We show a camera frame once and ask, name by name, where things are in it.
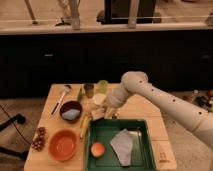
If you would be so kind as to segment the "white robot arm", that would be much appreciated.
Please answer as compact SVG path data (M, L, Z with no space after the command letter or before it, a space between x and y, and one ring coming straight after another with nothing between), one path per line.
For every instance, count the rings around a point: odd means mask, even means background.
M140 95L182 125L213 150L213 113L154 87L141 71L129 71L107 95L108 106L122 107L134 94Z

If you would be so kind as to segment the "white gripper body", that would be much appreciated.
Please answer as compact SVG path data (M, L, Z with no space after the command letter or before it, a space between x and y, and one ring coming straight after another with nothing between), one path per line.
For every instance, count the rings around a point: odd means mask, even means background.
M109 92L107 101L110 106L120 108L126 103L129 97L130 93L122 85L118 85Z

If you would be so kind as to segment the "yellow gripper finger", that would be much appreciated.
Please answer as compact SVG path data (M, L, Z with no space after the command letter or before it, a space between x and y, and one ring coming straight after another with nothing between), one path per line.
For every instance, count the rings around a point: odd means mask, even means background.
M113 108L113 107L107 107L106 108L106 111L105 111L105 114L104 114L104 118L105 119L110 119L112 118L116 113L116 109Z

